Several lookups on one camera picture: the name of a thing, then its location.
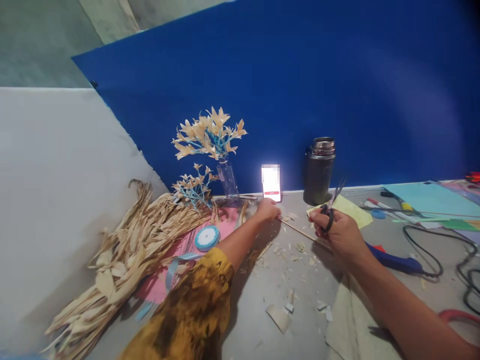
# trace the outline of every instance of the wrist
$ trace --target wrist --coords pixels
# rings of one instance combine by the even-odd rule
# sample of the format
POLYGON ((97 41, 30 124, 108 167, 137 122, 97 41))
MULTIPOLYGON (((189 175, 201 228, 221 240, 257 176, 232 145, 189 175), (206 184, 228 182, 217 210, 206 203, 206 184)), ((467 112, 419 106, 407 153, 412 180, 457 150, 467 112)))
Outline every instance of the wrist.
POLYGON ((365 246, 365 249, 358 251, 356 254, 351 254, 346 259, 346 266, 351 272, 361 271, 365 267, 375 265, 378 260, 372 255, 370 250, 365 246))
POLYGON ((259 215, 258 213, 254 214, 250 219, 253 223, 255 223, 258 226, 262 226, 266 222, 268 222, 267 218, 264 218, 263 216, 259 215))

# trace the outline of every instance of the pink paper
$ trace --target pink paper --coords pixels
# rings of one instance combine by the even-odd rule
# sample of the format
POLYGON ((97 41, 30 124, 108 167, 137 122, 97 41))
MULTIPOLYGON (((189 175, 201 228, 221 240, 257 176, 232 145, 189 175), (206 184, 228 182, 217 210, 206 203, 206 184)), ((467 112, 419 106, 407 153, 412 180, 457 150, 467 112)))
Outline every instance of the pink paper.
MULTIPOLYGON (((235 224, 237 223, 237 218, 239 216, 238 209, 236 207, 225 207, 223 208, 228 214, 228 221, 223 219, 217 225, 218 230, 220 231, 220 241, 225 239, 230 235, 234 229, 235 224)), ((186 253, 195 253, 195 254, 205 254, 200 252, 195 246, 195 236, 197 233, 204 227, 210 225, 209 221, 203 223, 202 225, 194 228, 192 231, 187 232, 183 238, 177 242, 176 246, 173 246, 165 255, 165 258, 171 256, 179 256, 186 253)), ((148 302, 155 302, 156 304, 161 304, 162 301, 167 296, 167 288, 165 286, 165 275, 167 273, 166 267, 160 267, 155 273, 147 277, 143 282, 141 287, 137 290, 135 297, 139 299, 146 300, 148 302)), ((173 282, 175 285, 178 282, 178 276, 175 276, 173 282)))

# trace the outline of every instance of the glue gun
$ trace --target glue gun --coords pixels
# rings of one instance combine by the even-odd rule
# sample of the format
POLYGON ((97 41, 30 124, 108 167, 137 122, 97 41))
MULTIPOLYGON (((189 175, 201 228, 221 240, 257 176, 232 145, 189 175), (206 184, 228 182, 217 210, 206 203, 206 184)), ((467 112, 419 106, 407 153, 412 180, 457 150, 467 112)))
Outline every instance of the glue gun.
POLYGON ((366 243, 373 256, 386 268, 398 270, 405 274, 423 274, 422 264, 412 257, 402 258, 382 252, 366 243))

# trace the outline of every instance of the electric cord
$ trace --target electric cord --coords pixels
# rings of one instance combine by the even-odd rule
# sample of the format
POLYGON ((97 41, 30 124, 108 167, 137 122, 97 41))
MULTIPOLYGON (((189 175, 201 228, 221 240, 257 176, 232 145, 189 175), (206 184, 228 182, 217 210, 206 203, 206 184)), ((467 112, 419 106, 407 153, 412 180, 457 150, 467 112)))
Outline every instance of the electric cord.
POLYGON ((463 267, 465 265, 467 265, 470 262, 470 260, 472 260, 472 258, 477 254, 477 252, 478 252, 477 245, 473 241, 471 241, 470 239, 466 239, 466 238, 463 238, 463 237, 460 237, 460 236, 440 233, 440 232, 436 232, 436 231, 430 231, 430 230, 422 229, 420 227, 415 227, 415 226, 411 226, 411 225, 404 225, 402 231, 403 231, 403 234, 405 235, 406 239, 413 246, 418 247, 424 253, 426 253, 428 256, 430 256, 436 262, 436 264, 438 265, 438 272, 436 272, 436 273, 430 273, 430 272, 426 272, 426 271, 423 272, 422 275, 425 275, 425 276, 430 277, 430 278, 439 278, 444 273, 444 268, 443 268, 442 264, 440 263, 440 261, 435 256, 433 256, 431 253, 429 253, 427 250, 425 250, 423 247, 421 247, 412 238, 412 236, 408 233, 407 229, 418 230, 418 231, 428 233, 428 234, 440 235, 440 236, 443 236, 443 237, 446 237, 446 238, 452 238, 452 239, 460 240, 461 242, 466 243, 466 244, 468 244, 472 247, 472 251, 468 252, 468 255, 455 266, 455 269, 458 272, 458 275, 462 278, 462 280, 466 284, 466 291, 463 294, 463 303, 465 304, 465 306, 467 308, 469 308, 475 314, 480 316, 480 310, 475 309, 469 302, 469 296, 470 296, 471 293, 474 293, 474 294, 476 294, 477 296, 480 297, 480 288, 474 284, 474 279, 473 279, 473 274, 474 273, 479 273, 480 274, 480 269, 470 269, 470 270, 467 271, 466 274, 463 272, 463 267))

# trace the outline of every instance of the glass vase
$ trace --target glass vase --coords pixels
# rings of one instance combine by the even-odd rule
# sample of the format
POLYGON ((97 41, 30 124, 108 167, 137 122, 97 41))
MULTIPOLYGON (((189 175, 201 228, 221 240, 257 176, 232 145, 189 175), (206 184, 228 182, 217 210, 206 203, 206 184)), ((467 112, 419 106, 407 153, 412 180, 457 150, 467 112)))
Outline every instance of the glass vase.
POLYGON ((227 206, 236 207, 240 203, 239 189, 237 188, 237 181, 235 180, 234 169, 229 157, 221 157, 218 160, 218 166, 216 167, 218 176, 220 177, 223 191, 225 192, 225 198, 227 200, 227 206))

